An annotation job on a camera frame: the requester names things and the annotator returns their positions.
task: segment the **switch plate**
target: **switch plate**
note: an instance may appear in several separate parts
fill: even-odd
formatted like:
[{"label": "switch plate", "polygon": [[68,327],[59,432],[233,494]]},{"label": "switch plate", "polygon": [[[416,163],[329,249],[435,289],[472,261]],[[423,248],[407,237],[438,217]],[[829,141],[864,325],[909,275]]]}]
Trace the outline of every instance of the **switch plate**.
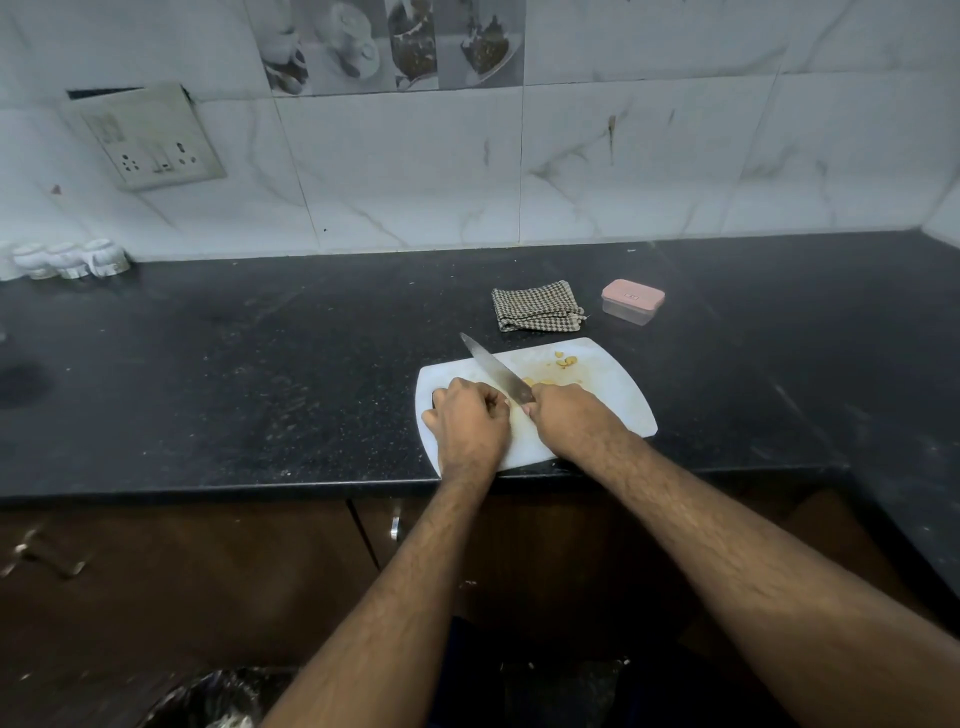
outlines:
[{"label": "switch plate", "polygon": [[96,140],[120,189],[227,175],[179,84],[91,96],[67,108]]}]

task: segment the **food storage box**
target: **food storage box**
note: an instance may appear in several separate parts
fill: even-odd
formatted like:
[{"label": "food storage box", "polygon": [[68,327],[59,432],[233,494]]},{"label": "food storage box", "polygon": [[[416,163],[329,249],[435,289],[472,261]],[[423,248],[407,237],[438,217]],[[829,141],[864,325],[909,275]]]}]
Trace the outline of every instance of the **food storage box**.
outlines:
[{"label": "food storage box", "polygon": [[618,319],[643,326],[654,317],[664,298],[657,288],[617,279],[603,289],[603,309]]}]

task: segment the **forearm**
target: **forearm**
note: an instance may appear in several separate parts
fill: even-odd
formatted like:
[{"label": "forearm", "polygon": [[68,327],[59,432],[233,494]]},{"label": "forearm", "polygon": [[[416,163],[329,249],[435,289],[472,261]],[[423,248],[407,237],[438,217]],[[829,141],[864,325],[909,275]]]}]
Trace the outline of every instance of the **forearm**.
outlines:
[{"label": "forearm", "polygon": [[444,479],[390,564],[282,696],[265,728],[423,725],[470,526],[491,477]]},{"label": "forearm", "polygon": [[582,467],[676,560],[803,725],[960,718],[960,645],[636,436]]}]

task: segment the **cutting board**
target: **cutting board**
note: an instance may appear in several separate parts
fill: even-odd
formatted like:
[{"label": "cutting board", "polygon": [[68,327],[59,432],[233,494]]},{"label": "cutting board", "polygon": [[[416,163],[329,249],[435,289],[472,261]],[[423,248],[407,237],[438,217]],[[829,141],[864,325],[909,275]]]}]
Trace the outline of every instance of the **cutting board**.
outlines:
[{"label": "cutting board", "polygon": [[[576,356],[577,363],[561,369],[557,366],[557,357],[554,352],[562,352],[564,358]],[[647,404],[647,399],[640,392],[640,388],[636,386],[636,382],[616,359],[592,339],[571,339],[560,344],[517,349],[512,352],[495,353],[493,356],[521,378],[528,376],[534,381],[552,380],[555,384],[579,384],[606,404],[632,432],[641,437],[650,437],[657,433],[654,413],[650,410],[650,405]],[[440,473],[440,466],[437,463],[437,440],[423,423],[420,413],[433,406],[433,391],[449,386],[450,380],[456,376],[470,381],[485,381],[496,386],[472,357],[447,361],[443,364],[432,364],[420,370],[420,375],[417,377],[417,393],[414,396],[415,415],[423,448],[437,474]],[[522,465],[532,465],[556,457],[540,441],[537,428],[530,418],[523,414],[523,410],[513,402],[510,408],[510,428],[513,432],[513,441],[498,470],[519,468]]]}]

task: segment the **backsplash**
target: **backsplash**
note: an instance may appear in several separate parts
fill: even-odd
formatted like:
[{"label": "backsplash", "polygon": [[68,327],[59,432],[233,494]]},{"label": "backsplash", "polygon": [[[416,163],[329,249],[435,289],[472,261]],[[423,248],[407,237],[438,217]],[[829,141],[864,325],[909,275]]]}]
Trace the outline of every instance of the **backsplash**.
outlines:
[{"label": "backsplash", "polygon": [[[958,34],[954,0],[11,0],[0,238],[149,260],[956,231]],[[121,192],[60,104],[163,81],[227,177]]]}]

